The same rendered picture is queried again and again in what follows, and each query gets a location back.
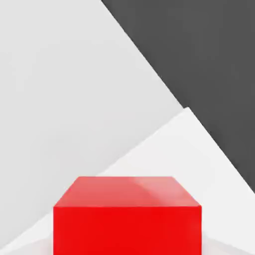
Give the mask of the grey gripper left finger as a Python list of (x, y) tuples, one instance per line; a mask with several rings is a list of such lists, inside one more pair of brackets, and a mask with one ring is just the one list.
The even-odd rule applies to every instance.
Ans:
[(53, 255), (53, 242), (51, 238), (27, 244), (11, 252), (11, 255)]

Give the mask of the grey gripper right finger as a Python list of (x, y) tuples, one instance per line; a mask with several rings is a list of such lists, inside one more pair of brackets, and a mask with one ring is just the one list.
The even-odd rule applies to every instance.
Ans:
[(227, 245), (217, 240), (202, 237), (202, 255), (253, 255), (244, 250)]

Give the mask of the small red cube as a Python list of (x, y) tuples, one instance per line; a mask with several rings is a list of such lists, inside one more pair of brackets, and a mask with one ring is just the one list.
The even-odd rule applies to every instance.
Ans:
[(173, 177), (78, 177), (53, 208), (53, 255), (202, 255), (202, 207)]

